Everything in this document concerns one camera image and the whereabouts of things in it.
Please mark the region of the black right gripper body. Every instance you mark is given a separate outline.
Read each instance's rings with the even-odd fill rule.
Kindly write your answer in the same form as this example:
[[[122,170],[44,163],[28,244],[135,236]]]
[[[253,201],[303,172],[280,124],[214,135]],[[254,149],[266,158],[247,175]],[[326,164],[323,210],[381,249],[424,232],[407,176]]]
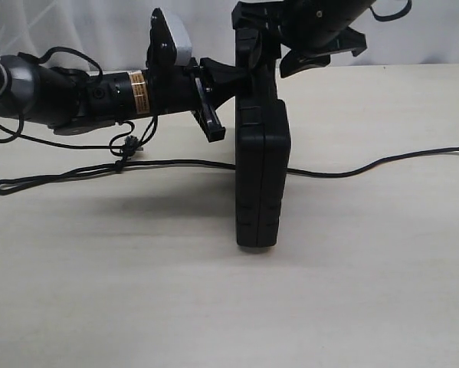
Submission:
[[[356,57],[367,49],[367,41],[351,24],[366,10],[366,1],[238,2],[231,20],[234,30],[266,31],[301,54],[349,52]]]

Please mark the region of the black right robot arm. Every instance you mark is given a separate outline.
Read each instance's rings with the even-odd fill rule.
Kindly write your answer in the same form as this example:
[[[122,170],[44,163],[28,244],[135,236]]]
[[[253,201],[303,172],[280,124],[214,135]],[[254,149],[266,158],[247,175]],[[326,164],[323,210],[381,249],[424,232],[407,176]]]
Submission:
[[[270,48],[289,48],[280,62],[280,76],[286,78],[329,65],[333,54],[361,54],[367,48],[366,37],[350,25],[373,4],[362,0],[238,2],[231,20],[233,29],[258,31]]]

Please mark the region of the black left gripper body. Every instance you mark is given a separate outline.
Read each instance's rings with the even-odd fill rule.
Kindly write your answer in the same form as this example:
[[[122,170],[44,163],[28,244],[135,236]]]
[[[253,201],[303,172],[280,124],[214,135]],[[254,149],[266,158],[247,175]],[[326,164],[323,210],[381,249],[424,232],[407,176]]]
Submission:
[[[209,102],[208,92],[202,82],[202,67],[192,57],[184,67],[184,72],[190,77],[197,101],[197,107],[192,110],[193,117],[209,143],[222,141],[225,138],[226,129],[221,125],[215,108]]]

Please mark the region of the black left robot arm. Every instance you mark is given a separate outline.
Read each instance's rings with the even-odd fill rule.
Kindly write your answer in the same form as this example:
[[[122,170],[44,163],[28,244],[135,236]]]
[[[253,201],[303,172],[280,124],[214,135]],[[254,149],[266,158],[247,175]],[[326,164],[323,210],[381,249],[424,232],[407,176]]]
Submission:
[[[0,117],[72,136],[126,120],[191,111],[208,140],[217,141],[224,136],[215,111],[248,86],[244,68],[210,58],[191,59],[184,67],[153,65],[96,78],[7,55],[0,62]]]

